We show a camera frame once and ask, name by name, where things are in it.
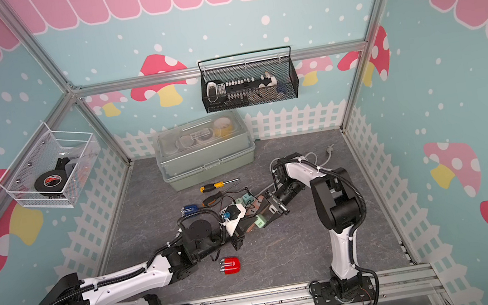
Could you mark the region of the teal charger adapter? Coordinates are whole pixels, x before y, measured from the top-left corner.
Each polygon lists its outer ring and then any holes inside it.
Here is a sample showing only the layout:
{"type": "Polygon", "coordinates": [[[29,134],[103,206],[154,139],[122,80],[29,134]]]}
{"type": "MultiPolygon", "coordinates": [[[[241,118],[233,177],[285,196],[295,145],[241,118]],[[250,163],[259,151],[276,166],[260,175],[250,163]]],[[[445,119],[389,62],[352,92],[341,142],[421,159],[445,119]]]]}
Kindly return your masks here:
{"type": "Polygon", "coordinates": [[[243,200],[244,205],[247,207],[248,205],[253,204],[254,201],[256,200],[256,198],[255,198],[255,196],[247,193],[247,194],[243,195],[242,200],[243,200]]]}

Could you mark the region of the green charger adapter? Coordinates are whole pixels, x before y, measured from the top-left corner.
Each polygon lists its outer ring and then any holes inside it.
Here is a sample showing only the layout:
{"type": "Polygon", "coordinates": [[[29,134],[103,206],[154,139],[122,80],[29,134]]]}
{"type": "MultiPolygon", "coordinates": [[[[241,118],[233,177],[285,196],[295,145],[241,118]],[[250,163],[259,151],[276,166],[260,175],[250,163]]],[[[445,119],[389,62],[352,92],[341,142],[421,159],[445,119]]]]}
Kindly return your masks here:
{"type": "Polygon", "coordinates": [[[255,219],[254,223],[259,229],[264,228],[267,225],[267,220],[262,215],[257,215],[255,219]]]}

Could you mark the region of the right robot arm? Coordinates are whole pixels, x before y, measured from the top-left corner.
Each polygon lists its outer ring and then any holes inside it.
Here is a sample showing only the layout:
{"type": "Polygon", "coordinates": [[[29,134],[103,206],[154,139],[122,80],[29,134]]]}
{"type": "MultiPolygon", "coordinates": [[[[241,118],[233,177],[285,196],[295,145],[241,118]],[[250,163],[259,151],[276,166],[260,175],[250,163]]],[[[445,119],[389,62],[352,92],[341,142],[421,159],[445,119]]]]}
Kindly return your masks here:
{"type": "Polygon", "coordinates": [[[364,271],[357,262],[354,237],[367,217],[364,197],[353,185],[346,170],[317,165],[305,156],[294,153],[271,164],[273,191],[265,190],[261,196],[258,227],[264,228],[289,211],[288,204],[301,191],[309,189],[314,199],[316,214],[329,231],[332,246],[332,295],[340,302],[354,300],[360,294],[373,295],[366,286],[364,271]]]}

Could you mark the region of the blue shaver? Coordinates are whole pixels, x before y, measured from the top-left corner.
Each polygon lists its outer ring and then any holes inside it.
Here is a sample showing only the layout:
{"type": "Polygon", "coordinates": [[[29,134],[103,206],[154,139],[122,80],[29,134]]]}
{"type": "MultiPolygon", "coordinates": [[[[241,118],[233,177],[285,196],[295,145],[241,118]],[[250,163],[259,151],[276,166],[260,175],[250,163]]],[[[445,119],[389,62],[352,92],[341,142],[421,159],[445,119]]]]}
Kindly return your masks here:
{"type": "Polygon", "coordinates": [[[200,208],[195,204],[185,205],[185,207],[182,207],[182,210],[181,210],[182,217],[197,213],[199,210],[200,210],[200,208]]]}

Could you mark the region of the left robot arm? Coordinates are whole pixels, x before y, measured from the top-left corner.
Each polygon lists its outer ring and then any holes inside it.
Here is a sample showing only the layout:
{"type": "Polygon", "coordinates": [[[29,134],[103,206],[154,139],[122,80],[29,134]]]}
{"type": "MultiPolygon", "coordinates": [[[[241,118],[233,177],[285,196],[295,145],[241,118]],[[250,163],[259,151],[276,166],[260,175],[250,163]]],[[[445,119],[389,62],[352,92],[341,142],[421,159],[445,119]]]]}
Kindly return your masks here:
{"type": "Polygon", "coordinates": [[[147,260],[99,277],[61,278],[39,305],[163,305],[155,290],[188,278],[224,245],[242,244],[248,208],[231,204],[216,213],[200,210],[178,219],[178,234],[147,260]]]}

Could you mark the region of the red electric shaver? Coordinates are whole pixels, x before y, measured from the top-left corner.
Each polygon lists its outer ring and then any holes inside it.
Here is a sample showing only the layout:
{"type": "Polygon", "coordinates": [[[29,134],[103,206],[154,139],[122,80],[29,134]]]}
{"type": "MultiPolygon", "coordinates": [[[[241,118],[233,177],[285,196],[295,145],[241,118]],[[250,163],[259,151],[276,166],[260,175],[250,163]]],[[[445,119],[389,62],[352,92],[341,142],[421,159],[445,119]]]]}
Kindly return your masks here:
{"type": "Polygon", "coordinates": [[[237,257],[224,258],[220,263],[220,271],[226,275],[237,274],[241,270],[241,262],[237,257]]]}

